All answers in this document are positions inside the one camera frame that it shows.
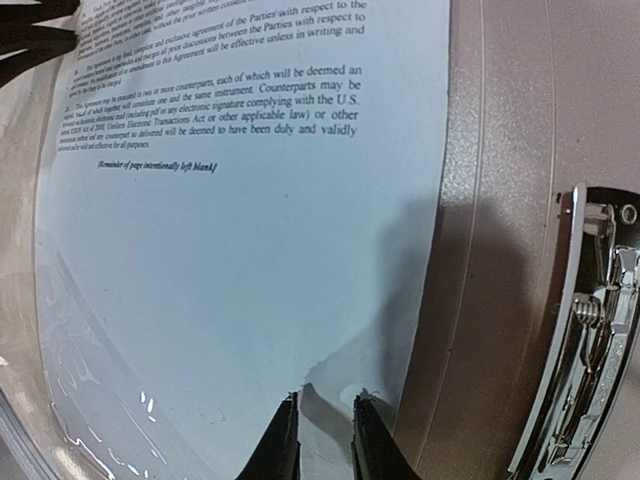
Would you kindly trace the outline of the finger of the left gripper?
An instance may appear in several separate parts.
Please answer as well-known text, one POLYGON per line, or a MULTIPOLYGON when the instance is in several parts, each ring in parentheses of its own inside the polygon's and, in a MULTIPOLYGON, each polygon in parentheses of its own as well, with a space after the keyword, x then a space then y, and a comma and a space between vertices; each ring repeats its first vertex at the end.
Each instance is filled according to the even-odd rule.
POLYGON ((43 63, 73 51, 78 36, 71 30, 37 25, 1 28, 1 87, 43 63))
POLYGON ((80 0, 42 0, 32 4, 1 5, 2 24, 36 24, 73 15, 80 0))

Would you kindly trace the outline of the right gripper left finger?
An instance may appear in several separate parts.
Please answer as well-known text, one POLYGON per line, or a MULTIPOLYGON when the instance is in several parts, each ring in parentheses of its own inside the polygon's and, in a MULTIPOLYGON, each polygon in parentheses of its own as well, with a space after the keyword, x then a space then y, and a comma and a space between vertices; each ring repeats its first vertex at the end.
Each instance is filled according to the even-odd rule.
POLYGON ((241 480, 297 480, 300 478, 298 394, 281 402, 247 464, 241 480))

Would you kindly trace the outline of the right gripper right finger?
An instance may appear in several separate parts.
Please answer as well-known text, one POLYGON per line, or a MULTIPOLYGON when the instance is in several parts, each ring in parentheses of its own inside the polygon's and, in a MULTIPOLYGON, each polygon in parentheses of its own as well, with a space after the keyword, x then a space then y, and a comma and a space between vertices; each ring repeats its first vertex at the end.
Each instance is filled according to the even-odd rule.
POLYGON ((418 475, 404 458, 374 401, 358 395, 353 407, 351 442, 354 478, 358 480, 416 480, 418 475))

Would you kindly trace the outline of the printed paper sheet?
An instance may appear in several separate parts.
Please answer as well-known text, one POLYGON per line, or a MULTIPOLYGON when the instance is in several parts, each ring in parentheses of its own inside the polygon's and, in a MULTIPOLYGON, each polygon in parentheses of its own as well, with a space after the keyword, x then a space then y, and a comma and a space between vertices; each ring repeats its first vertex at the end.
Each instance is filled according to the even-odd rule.
POLYGON ((301 401, 302 475, 393 423, 444 160, 446 1, 87 1, 35 217, 45 378, 104 479, 232 479, 301 401))

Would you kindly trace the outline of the transparent plastic folder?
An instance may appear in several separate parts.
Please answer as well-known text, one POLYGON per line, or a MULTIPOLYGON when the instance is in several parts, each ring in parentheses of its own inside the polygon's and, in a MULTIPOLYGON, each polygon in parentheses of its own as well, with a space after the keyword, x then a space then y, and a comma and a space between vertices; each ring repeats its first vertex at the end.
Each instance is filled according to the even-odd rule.
MULTIPOLYGON (((76 48, 1 87, 1 475, 104 479, 67 440, 45 378, 35 217, 42 153, 76 48)), ((418 323, 393 423, 417 479, 508 471, 549 351, 578 183, 639 196, 639 5, 446 1, 444 160, 418 323)), ((350 461, 354 401, 351 406, 350 461)), ((577 479, 639 475, 639 332, 577 479)))

